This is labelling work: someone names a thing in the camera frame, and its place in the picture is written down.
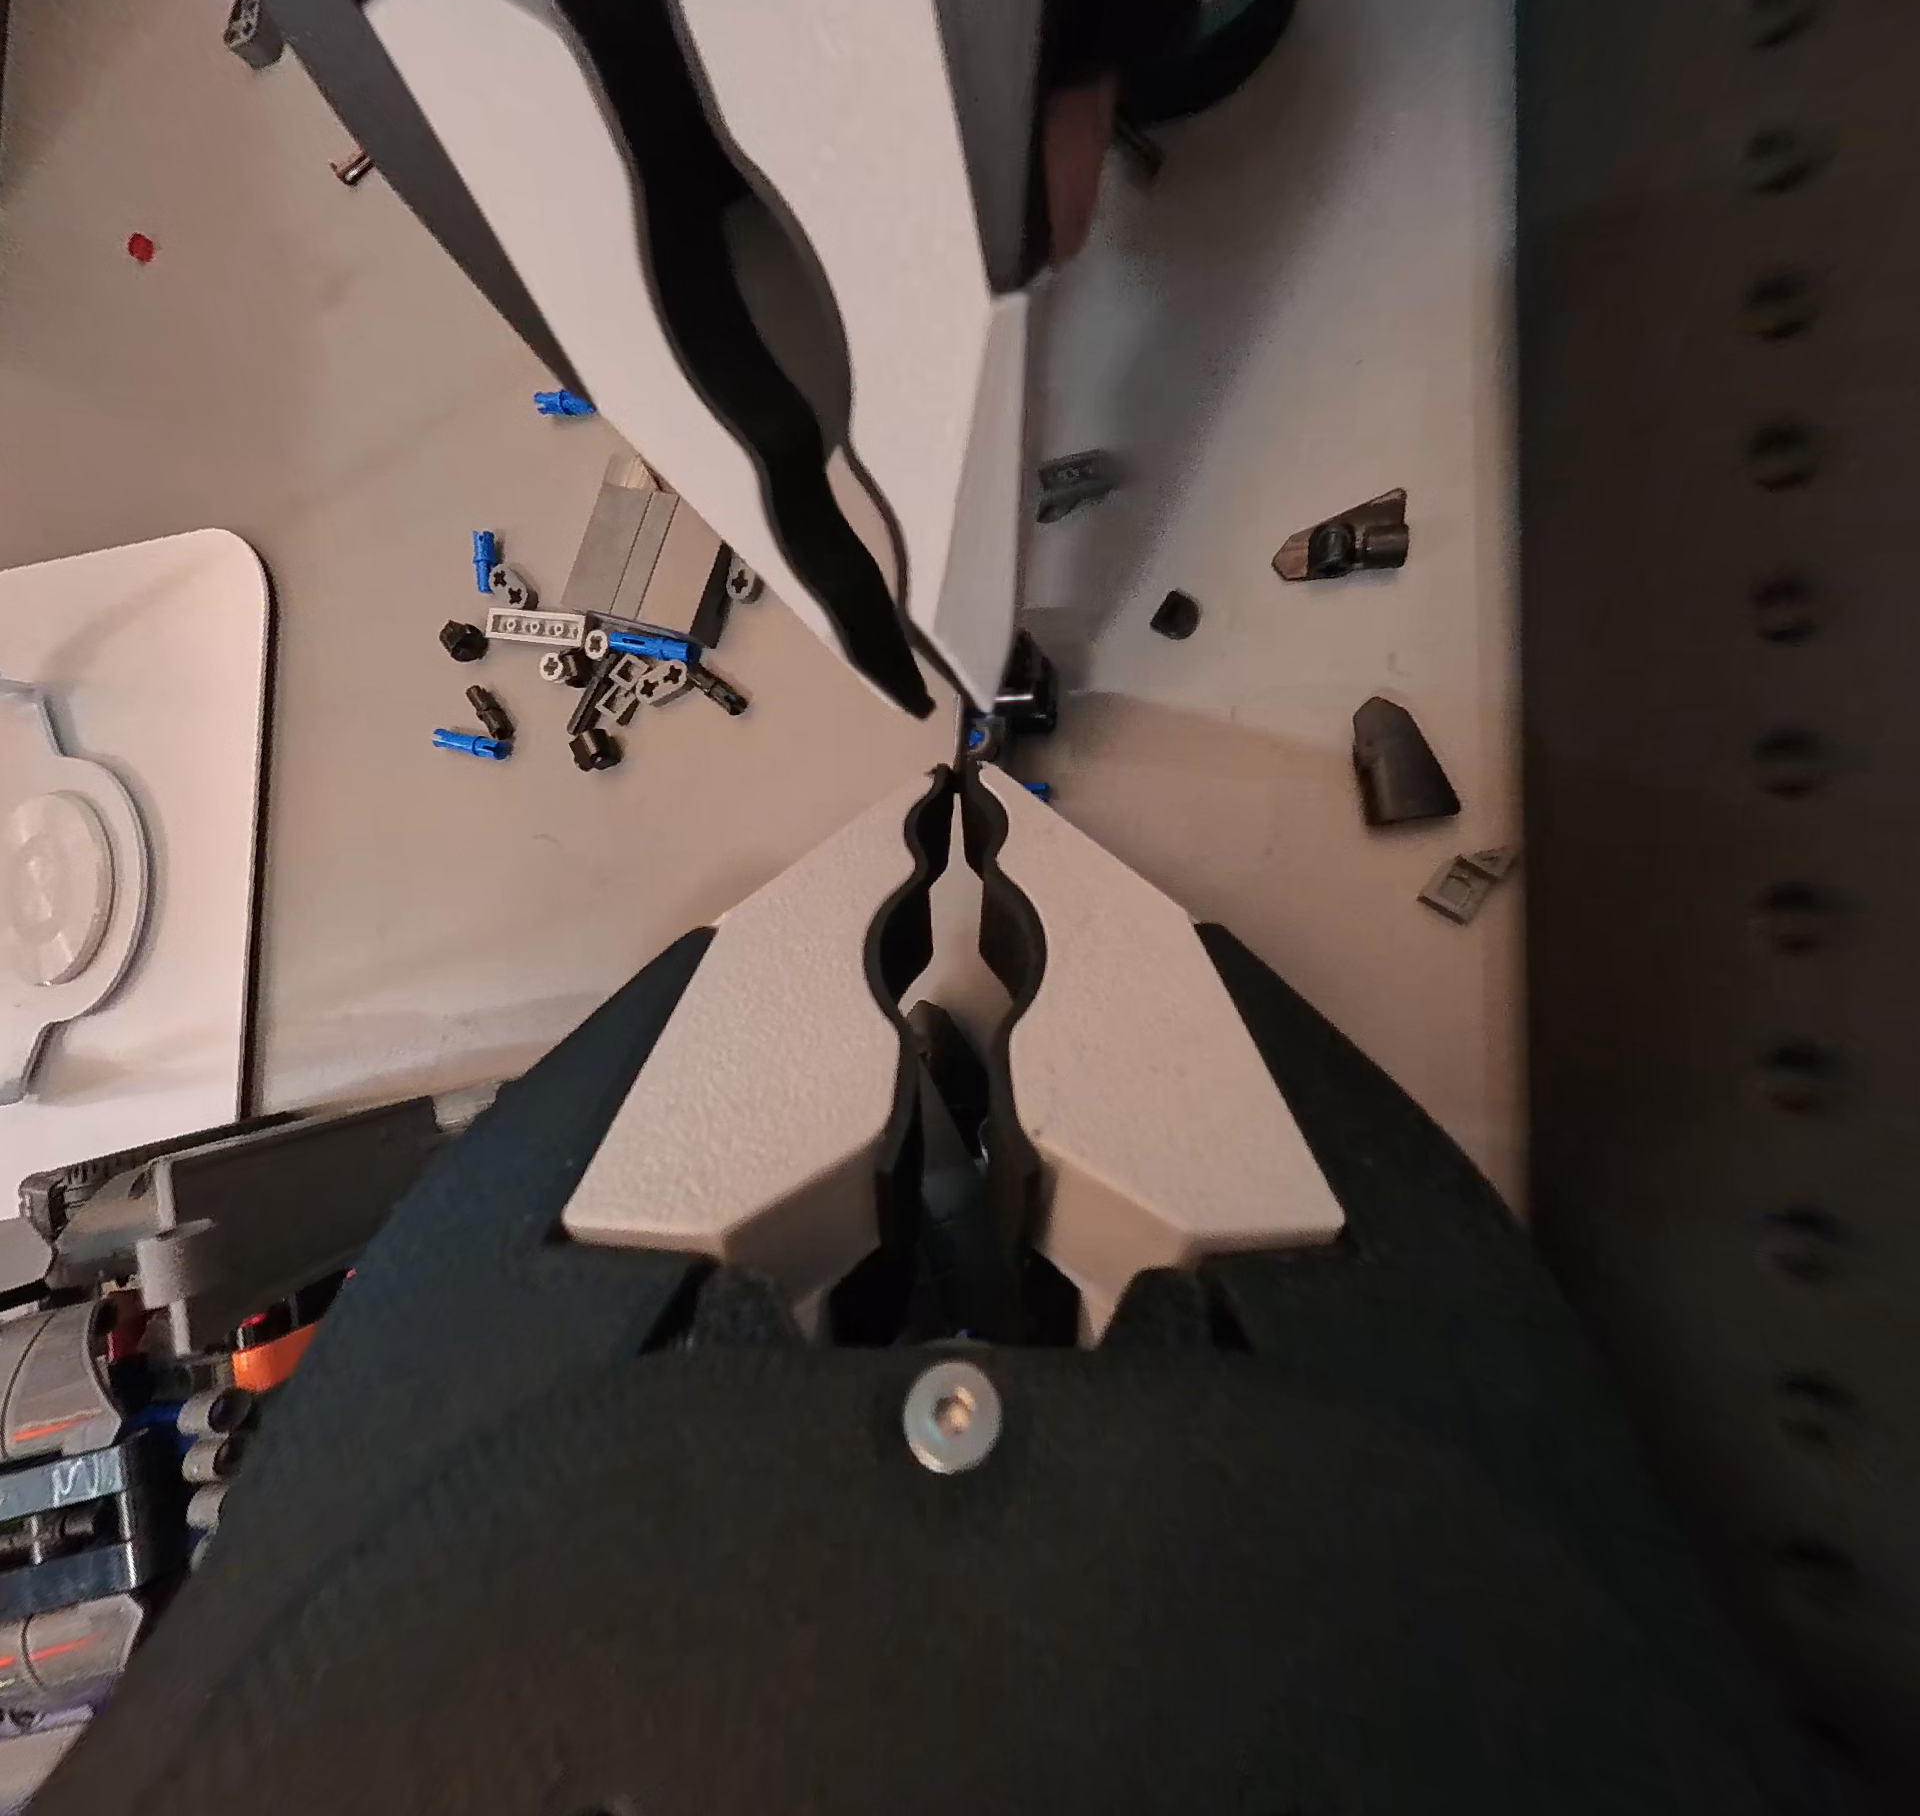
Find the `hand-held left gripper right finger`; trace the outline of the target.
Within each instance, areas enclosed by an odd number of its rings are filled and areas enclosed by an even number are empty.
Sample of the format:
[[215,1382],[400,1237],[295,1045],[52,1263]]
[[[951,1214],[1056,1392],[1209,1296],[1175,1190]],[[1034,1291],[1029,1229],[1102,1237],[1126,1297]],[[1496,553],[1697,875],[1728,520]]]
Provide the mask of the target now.
[[1017,779],[968,766],[980,952],[1011,1008],[989,1147],[1020,1255],[1092,1347],[1145,1272],[1296,1254],[1348,1216],[1199,924]]

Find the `pile of small lego pieces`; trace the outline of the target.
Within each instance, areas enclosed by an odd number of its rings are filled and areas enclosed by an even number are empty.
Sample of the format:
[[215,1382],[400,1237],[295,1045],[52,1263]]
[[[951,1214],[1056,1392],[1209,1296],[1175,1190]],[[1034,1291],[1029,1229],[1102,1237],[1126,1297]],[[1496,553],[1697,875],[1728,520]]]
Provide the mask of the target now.
[[[734,548],[732,554],[724,634],[730,616],[760,602],[764,593],[762,574]],[[441,650],[466,667],[496,648],[532,650],[540,680],[572,702],[566,743],[580,773],[617,769],[625,733],[646,712],[687,697],[704,697],[734,720],[750,712],[752,697],[715,663],[724,634],[715,648],[704,650],[687,636],[619,630],[609,617],[544,604],[492,532],[476,533],[476,565],[487,610],[481,617],[445,622],[438,636]]]

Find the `white book stand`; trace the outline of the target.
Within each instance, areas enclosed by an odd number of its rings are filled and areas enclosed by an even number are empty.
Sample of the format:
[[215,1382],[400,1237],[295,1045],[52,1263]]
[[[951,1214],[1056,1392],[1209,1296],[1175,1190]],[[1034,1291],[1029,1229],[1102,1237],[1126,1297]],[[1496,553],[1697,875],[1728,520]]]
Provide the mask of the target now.
[[274,590],[203,527],[4,569],[4,1152],[250,1099]]

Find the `black curved lego slope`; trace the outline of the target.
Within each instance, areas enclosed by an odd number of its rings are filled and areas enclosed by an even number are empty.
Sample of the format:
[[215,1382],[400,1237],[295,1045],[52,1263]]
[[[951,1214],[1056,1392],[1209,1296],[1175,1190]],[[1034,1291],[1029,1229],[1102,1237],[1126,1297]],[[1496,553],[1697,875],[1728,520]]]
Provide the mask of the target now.
[[1463,799],[1414,715],[1388,697],[1362,702],[1352,718],[1352,766],[1369,829],[1455,820]]

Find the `black lego wedge piece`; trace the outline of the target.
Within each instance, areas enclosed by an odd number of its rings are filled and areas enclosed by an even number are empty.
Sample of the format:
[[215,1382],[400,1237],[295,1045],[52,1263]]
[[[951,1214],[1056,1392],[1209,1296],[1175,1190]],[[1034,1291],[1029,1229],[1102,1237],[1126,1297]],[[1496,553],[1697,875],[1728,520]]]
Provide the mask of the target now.
[[1272,556],[1272,569],[1290,584],[1397,572],[1410,545],[1408,492],[1397,488],[1294,533]]

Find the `grey square lego tile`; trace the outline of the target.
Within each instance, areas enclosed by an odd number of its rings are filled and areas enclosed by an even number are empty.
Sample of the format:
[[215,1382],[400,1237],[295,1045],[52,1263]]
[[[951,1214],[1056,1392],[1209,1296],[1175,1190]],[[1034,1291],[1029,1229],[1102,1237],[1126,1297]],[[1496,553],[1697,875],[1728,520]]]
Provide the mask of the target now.
[[1418,903],[1451,924],[1471,924],[1487,899],[1512,877],[1520,860],[1516,845],[1469,850],[1443,865],[1418,891]]

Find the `black lego wheel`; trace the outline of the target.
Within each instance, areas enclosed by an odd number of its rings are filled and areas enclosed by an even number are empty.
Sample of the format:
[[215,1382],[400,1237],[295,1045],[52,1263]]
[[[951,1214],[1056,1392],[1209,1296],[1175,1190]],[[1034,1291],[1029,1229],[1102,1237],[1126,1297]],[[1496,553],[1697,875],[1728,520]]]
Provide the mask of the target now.
[[1194,0],[1185,36],[1122,95],[1139,127],[1200,115],[1239,93],[1278,48],[1300,0]]

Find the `grey lego car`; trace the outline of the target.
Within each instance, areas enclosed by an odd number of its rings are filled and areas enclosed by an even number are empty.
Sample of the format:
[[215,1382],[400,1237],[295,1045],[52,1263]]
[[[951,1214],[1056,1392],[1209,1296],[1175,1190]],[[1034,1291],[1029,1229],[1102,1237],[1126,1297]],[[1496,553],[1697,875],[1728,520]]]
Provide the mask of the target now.
[[31,1802],[206,1560],[265,1405],[474,1083],[22,1181],[4,1220],[2,1771]]

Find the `small grey lego subassembly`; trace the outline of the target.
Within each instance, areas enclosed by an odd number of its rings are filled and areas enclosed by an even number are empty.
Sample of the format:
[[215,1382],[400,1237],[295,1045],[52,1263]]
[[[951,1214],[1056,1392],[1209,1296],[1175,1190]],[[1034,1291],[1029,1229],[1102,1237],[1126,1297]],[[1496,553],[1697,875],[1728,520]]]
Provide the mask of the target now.
[[988,707],[963,703],[958,749],[984,764],[1005,764],[1023,743],[1045,740],[1061,721],[1061,675],[1043,644],[1020,627],[1001,686]]

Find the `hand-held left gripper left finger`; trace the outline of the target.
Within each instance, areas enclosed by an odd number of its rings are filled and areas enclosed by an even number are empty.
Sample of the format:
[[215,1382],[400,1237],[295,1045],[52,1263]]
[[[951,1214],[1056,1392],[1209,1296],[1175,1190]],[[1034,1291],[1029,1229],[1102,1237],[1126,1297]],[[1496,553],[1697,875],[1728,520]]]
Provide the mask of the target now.
[[908,781],[720,917],[567,1202],[575,1245],[707,1258],[892,1342],[923,1265],[918,1041],[955,773]]

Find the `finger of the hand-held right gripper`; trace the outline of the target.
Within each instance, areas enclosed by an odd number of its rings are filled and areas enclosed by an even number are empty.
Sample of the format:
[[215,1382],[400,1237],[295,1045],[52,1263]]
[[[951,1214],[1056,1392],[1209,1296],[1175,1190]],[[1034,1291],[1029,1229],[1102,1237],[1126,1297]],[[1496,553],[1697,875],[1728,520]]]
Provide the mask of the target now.
[[824,275],[843,452],[893,610],[975,707],[1020,626],[1039,0],[673,0],[709,103]]
[[934,694],[851,460],[827,278],[701,95],[673,0],[262,0],[555,374],[863,683]]

